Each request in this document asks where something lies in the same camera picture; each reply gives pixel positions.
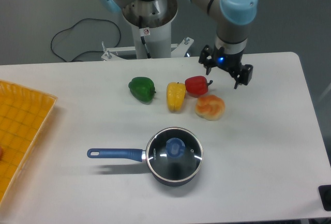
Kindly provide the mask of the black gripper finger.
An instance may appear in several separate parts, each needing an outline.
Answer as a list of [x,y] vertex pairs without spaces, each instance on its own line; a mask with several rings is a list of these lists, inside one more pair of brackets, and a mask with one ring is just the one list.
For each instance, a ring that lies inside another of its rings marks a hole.
[[209,45],[205,45],[202,49],[198,63],[202,64],[206,69],[206,75],[209,75],[212,68],[215,66],[215,61],[212,58],[213,50]]
[[235,75],[234,89],[239,85],[247,86],[252,78],[253,66],[250,64],[241,65],[239,72]]

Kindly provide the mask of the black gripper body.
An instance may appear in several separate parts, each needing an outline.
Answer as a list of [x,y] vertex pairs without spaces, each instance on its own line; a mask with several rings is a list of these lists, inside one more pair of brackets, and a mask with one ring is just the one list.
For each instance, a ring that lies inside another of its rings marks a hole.
[[212,67],[228,72],[233,78],[239,78],[242,71],[242,55],[245,42],[241,43],[215,43],[212,52]]

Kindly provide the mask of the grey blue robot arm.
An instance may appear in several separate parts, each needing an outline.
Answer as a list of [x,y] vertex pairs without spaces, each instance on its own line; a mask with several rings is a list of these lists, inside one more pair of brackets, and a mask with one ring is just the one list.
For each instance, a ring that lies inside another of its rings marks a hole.
[[[199,63],[207,71],[220,68],[236,85],[247,85],[253,66],[242,64],[258,0],[188,0],[217,23],[215,44],[205,46]],[[120,12],[131,25],[137,58],[171,56],[171,24],[178,12],[177,0],[100,0],[110,12]]]

